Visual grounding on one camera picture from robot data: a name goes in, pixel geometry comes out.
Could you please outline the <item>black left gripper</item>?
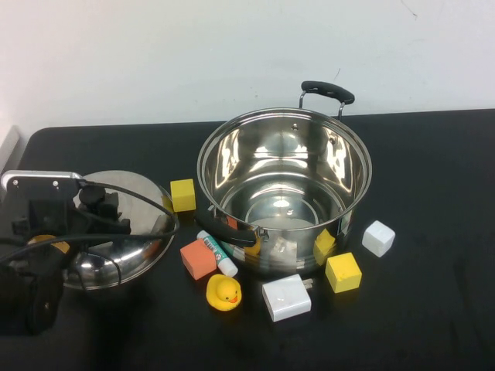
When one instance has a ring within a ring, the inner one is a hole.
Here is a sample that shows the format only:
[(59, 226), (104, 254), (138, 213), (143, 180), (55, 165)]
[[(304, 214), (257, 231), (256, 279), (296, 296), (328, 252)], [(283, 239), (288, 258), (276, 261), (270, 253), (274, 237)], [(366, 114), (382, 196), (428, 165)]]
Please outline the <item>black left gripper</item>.
[(14, 198), (11, 204), (11, 233), (27, 242), (33, 237), (50, 235), (52, 238), (94, 233), (130, 235), (129, 219), (112, 220), (103, 217), (119, 217), (119, 200), (116, 192), (105, 193), (97, 202), (97, 215), (91, 218), (88, 208), (74, 201), (28, 200)]

